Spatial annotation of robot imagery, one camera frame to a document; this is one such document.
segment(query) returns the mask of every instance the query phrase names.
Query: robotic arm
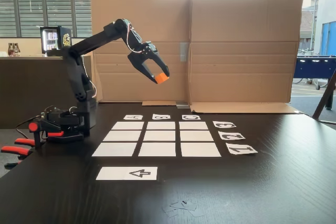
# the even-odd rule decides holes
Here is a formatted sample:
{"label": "robotic arm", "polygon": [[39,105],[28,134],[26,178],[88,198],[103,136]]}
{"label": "robotic arm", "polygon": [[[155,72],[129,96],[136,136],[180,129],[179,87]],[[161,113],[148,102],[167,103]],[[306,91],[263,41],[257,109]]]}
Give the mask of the robotic arm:
{"label": "robotic arm", "polygon": [[[142,43],[141,37],[126,19],[117,19],[105,26],[104,31],[71,47],[62,48],[61,55],[77,99],[77,107],[71,111],[50,106],[41,116],[34,118],[29,124],[29,130],[34,133],[35,148],[41,145],[40,132],[46,132],[48,141],[63,143],[82,140],[90,134],[90,129],[96,124],[96,90],[86,73],[81,56],[119,38],[122,38],[131,50],[128,59],[138,71],[157,84],[169,77],[168,66],[163,62],[156,47],[150,41]],[[159,65],[163,71],[160,75],[164,74],[163,80],[150,72],[145,64],[147,59],[152,59]]]}

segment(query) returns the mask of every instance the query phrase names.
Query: vending machine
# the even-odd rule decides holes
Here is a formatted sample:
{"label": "vending machine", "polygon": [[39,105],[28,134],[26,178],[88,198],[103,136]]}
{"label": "vending machine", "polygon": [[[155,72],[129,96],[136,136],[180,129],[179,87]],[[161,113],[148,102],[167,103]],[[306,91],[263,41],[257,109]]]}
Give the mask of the vending machine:
{"label": "vending machine", "polygon": [[66,27],[40,27],[42,53],[69,47],[71,43],[71,29]]}

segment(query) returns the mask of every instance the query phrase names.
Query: dark wooden table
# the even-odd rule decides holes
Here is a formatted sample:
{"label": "dark wooden table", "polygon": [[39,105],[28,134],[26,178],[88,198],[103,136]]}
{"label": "dark wooden table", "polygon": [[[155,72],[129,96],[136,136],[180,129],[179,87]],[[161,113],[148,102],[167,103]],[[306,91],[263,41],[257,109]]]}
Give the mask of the dark wooden table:
{"label": "dark wooden table", "polygon": [[[153,113],[178,122],[190,110],[100,104],[84,142],[47,143],[0,179],[0,223],[336,223],[335,130],[303,114],[201,114],[222,157],[91,157],[126,114],[148,122]],[[231,155],[212,120],[235,123],[228,130],[246,139],[234,143],[258,153]],[[159,181],[96,180],[102,166],[123,165],[157,166]],[[168,218],[161,207],[176,199],[205,216],[181,210]]]}

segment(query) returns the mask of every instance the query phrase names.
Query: window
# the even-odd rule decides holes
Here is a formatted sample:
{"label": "window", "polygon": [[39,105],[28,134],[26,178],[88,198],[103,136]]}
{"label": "window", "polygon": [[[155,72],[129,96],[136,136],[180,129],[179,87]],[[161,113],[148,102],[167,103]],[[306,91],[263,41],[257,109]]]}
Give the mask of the window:
{"label": "window", "polygon": [[0,37],[16,37],[13,0],[0,0],[0,20]]}
{"label": "window", "polygon": [[77,37],[90,37],[91,28],[91,0],[75,0],[77,23]]}
{"label": "window", "polygon": [[22,37],[40,37],[43,26],[42,0],[18,0]]}
{"label": "window", "polygon": [[0,37],[40,37],[41,26],[91,36],[91,0],[0,0]]}
{"label": "window", "polygon": [[72,31],[71,0],[47,0],[48,26],[64,26]]}

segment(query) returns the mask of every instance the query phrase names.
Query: black cable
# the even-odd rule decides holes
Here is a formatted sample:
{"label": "black cable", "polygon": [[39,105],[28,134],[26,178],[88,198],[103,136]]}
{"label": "black cable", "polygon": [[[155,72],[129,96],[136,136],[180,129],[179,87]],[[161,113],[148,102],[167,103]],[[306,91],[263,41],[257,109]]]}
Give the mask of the black cable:
{"label": "black cable", "polygon": [[20,133],[22,136],[24,136],[26,139],[28,139],[29,137],[28,137],[25,133],[23,133],[22,131],[20,131],[20,130],[18,129],[18,127],[21,126],[21,125],[24,124],[24,123],[27,123],[27,122],[29,122],[29,121],[35,119],[35,118],[38,118],[39,116],[41,116],[41,115],[36,115],[36,116],[34,116],[34,117],[32,117],[32,118],[29,118],[28,120],[26,120],[26,121],[24,121],[24,122],[22,122],[22,123],[19,123],[19,124],[15,127],[15,130],[16,130],[18,133]]}

